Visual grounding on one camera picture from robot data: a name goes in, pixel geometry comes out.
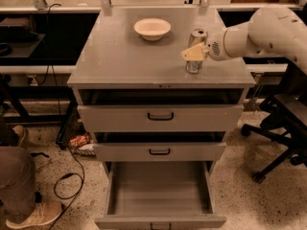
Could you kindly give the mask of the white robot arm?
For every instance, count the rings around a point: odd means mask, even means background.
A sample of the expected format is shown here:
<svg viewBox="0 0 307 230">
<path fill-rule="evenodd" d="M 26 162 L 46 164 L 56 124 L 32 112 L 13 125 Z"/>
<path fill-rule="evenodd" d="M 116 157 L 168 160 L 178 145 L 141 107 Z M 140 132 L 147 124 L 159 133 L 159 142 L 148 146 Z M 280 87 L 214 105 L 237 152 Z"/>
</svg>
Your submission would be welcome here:
<svg viewBox="0 0 307 230">
<path fill-rule="evenodd" d="M 284 57 L 307 73 L 307 25 L 288 8 L 263 7 L 248 22 L 212 34 L 181 56 L 186 61 Z"/>
</svg>

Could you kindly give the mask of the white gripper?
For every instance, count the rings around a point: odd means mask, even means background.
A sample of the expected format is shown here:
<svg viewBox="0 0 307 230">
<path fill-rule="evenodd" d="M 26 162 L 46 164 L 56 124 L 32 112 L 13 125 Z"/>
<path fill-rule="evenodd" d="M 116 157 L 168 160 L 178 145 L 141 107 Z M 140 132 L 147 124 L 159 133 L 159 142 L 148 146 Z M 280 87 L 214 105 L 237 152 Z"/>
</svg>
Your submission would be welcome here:
<svg viewBox="0 0 307 230">
<path fill-rule="evenodd" d="M 206 42 L 207 47 L 203 43 L 198 43 L 182 51 L 182 58 L 186 61 L 203 61 L 209 55 L 212 59 L 217 61 L 230 59 L 224 46 L 224 35 L 225 32 L 211 34 Z"/>
</svg>

